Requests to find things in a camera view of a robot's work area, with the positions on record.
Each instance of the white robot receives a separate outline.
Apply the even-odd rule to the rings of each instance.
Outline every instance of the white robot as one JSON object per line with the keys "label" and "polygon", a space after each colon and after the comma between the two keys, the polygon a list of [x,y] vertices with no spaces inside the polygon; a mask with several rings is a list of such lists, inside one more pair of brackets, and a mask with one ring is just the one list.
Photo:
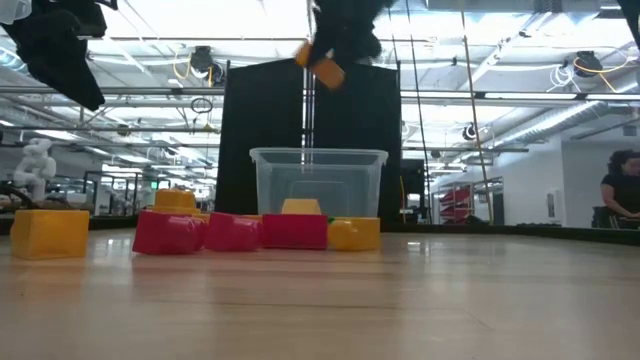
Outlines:
{"label": "white robot", "polygon": [[56,161],[48,151],[51,140],[31,139],[22,149],[24,157],[13,174],[16,186],[31,186],[31,200],[44,201],[47,180],[56,175]]}

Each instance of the black curtain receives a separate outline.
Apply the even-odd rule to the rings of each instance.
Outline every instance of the black curtain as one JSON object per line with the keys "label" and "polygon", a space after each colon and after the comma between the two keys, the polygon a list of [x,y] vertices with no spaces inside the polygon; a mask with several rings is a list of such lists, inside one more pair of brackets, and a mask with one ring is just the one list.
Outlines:
{"label": "black curtain", "polygon": [[235,68],[225,90],[215,211],[257,214],[249,150],[302,145],[303,71],[294,60]]}
{"label": "black curtain", "polygon": [[313,146],[388,152],[378,214],[383,221],[397,221],[402,202],[398,72],[359,64],[344,70],[346,80],[339,90],[329,91],[322,84],[316,86]]}

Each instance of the dark hair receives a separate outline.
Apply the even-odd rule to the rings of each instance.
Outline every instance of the dark hair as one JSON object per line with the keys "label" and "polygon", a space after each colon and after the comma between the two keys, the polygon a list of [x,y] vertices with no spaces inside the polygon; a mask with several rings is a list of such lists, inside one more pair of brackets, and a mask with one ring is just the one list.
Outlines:
{"label": "dark hair", "polygon": [[631,159],[640,158],[640,153],[633,150],[620,150],[616,151],[609,158],[609,174],[617,175],[622,174],[622,165],[626,164]]}

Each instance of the ceiling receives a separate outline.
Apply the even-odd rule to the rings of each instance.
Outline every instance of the ceiling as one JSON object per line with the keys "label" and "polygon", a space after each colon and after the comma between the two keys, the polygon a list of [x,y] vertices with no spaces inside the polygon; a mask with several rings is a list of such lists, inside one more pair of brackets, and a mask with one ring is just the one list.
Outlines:
{"label": "ceiling", "polygon": [[[404,2],[376,21],[375,34],[381,39],[383,53],[376,66],[396,68],[401,63],[403,90],[467,90],[468,73],[460,13],[426,11],[423,1],[411,1],[409,21]],[[276,59],[290,58],[303,39],[311,36],[313,24],[308,18],[308,4],[296,0],[201,1],[128,0],[120,2],[120,11],[104,9],[109,26],[108,37],[89,42],[89,64],[103,87],[202,87],[205,79],[190,75],[185,62],[195,46],[211,46],[215,59],[231,61],[232,66],[247,66]],[[566,86],[555,86],[563,74],[558,67],[572,61],[577,51],[594,51],[612,83],[635,71],[638,50],[622,18],[602,18],[598,13],[537,14],[467,13],[469,62],[474,73],[476,91],[519,92],[609,92],[600,77],[573,78]],[[526,30],[526,36],[519,33]],[[0,46],[15,51],[6,36]],[[0,67],[0,85],[38,86],[28,76]],[[61,96],[22,96],[21,99],[46,107],[47,101],[66,101]],[[180,128],[198,115],[185,106],[192,98],[166,99],[149,96],[108,96],[110,103],[147,101],[167,107],[108,107],[92,120],[92,126],[130,124],[142,127]],[[214,109],[198,116],[200,126],[206,120],[220,126],[223,96],[211,98]],[[69,123],[79,122],[80,108],[73,104],[48,107]],[[544,104],[522,105],[517,101],[477,107],[478,125],[487,136],[499,136],[545,111]],[[405,146],[422,146],[420,117],[415,101],[402,107]],[[457,146],[464,143],[461,132],[473,119],[471,107],[447,101],[422,105],[425,142],[428,147]],[[94,113],[86,111],[84,119]],[[590,126],[597,127],[600,120]],[[114,133],[76,134],[82,138],[145,144],[166,141],[180,144],[210,144],[201,155],[217,159],[215,133],[134,133],[122,137]],[[104,148],[110,155],[153,156],[147,149]],[[421,152],[406,152],[407,157],[421,157]]]}

